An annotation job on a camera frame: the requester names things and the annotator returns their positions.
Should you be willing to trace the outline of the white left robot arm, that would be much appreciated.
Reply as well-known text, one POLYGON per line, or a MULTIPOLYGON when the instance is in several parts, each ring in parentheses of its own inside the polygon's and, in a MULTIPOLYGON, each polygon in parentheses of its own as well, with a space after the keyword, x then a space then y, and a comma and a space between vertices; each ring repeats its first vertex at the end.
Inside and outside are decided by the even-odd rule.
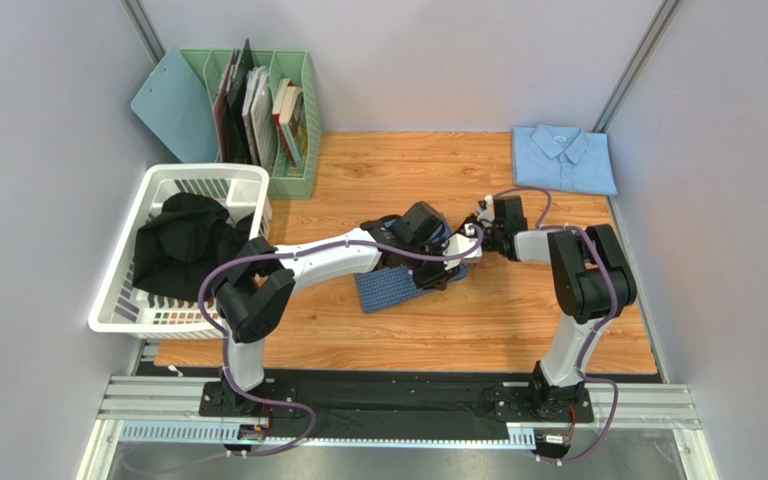
POLYGON ((420 290, 443 290, 460 264, 481 255, 484 228, 468 218, 452 233, 440 212, 417 202, 402 215, 366 221, 345 234, 301 245, 256 237, 201 283, 197 306, 222 339, 221 378, 233 394, 252 399, 264 378, 265 339, 291 297, 343 276, 406 267, 420 290))

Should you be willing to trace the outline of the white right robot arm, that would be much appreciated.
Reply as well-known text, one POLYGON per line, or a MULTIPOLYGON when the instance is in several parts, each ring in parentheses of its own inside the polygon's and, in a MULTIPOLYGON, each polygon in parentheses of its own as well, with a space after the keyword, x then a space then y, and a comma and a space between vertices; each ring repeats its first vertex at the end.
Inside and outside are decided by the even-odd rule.
POLYGON ((549 350, 536 363, 531 407, 547 415, 584 399, 587 365, 603 333, 636 301, 636 280, 613 227, 528 227, 518 196, 488 196, 458 232, 484 232, 481 251, 551 267, 562 316, 549 350))

